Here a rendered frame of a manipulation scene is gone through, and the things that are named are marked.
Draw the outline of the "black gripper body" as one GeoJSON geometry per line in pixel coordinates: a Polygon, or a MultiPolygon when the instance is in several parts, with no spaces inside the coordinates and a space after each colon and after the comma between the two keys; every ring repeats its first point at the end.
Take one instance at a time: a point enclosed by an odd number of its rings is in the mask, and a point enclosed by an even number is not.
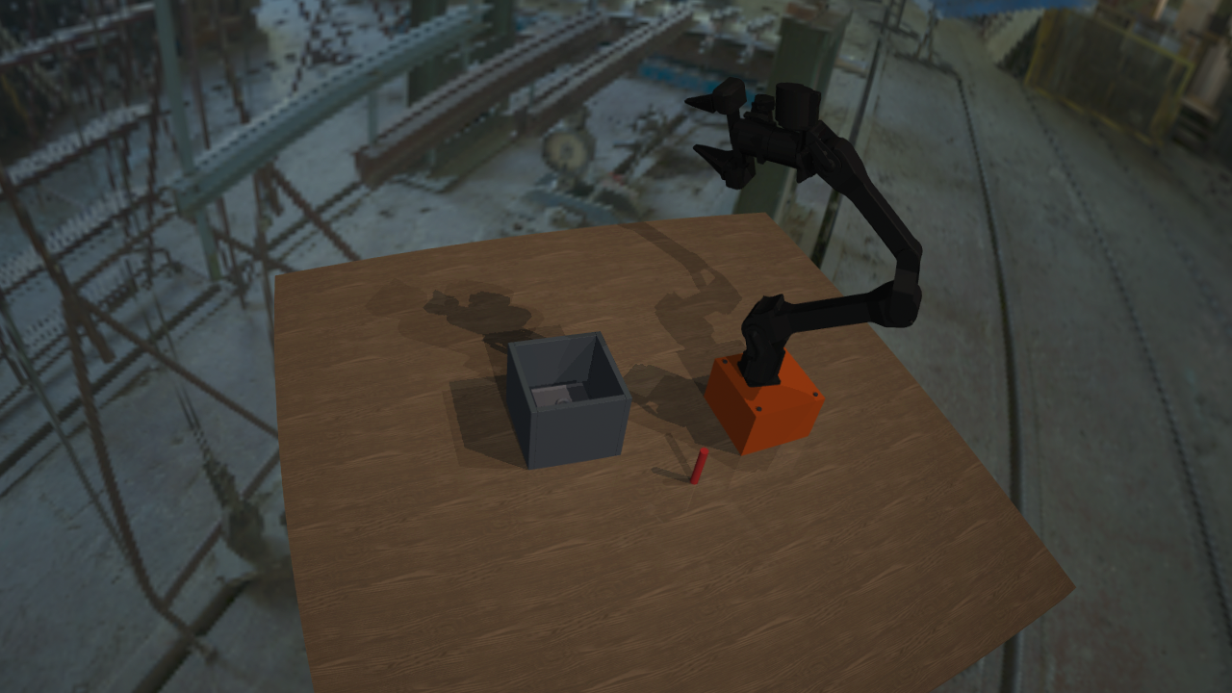
{"type": "Polygon", "coordinates": [[[768,157],[768,141],[776,122],[768,125],[740,118],[739,109],[747,102],[745,83],[739,78],[731,76],[715,88],[712,92],[715,110],[727,115],[728,129],[731,129],[731,146],[733,146],[733,162],[727,163],[724,174],[726,186],[742,190],[752,178],[756,176],[756,163],[770,162],[768,157]]]}

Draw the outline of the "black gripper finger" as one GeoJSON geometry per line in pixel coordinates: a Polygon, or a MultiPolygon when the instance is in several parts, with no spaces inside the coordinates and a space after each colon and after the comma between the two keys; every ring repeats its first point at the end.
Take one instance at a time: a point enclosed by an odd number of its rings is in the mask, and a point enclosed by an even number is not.
{"type": "Polygon", "coordinates": [[[685,97],[683,104],[689,104],[692,107],[701,109],[706,111],[706,113],[716,113],[712,92],[697,97],[685,97]]]}
{"type": "Polygon", "coordinates": [[[717,174],[721,175],[722,180],[726,180],[724,174],[727,171],[727,163],[733,162],[733,150],[724,152],[715,148],[715,146],[703,144],[695,144],[694,150],[697,152],[699,155],[703,155],[705,162],[708,162],[708,164],[713,166],[717,174]]]}

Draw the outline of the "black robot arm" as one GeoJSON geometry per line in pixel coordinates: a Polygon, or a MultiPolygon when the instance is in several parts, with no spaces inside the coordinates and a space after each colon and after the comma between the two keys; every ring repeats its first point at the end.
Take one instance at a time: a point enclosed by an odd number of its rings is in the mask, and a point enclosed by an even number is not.
{"type": "Polygon", "coordinates": [[[756,92],[756,104],[752,102],[752,112],[744,117],[768,125],[776,106],[775,120],[782,128],[772,129],[768,141],[770,162],[797,169],[798,184],[817,174],[838,194],[845,194],[896,256],[896,276],[871,293],[798,305],[784,301],[784,293],[765,295],[742,323],[747,349],[742,361],[736,361],[752,388],[782,385],[777,374],[788,335],[864,321],[902,328],[918,319],[922,244],[870,181],[854,146],[819,120],[819,105],[821,91],[797,83],[777,83],[776,104],[768,92],[756,92]]]}

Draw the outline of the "red peg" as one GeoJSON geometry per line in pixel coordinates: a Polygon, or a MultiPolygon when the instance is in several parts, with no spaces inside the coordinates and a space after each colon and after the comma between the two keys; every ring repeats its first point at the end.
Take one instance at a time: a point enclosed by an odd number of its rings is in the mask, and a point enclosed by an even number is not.
{"type": "Polygon", "coordinates": [[[708,448],[702,448],[700,450],[699,456],[697,456],[697,462],[696,462],[695,469],[694,469],[694,474],[692,474],[692,476],[690,478],[691,485],[697,485],[697,478],[700,478],[701,474],[703,472],[703,464],[706,462],[707,453],[708,453],[708,448]]]}

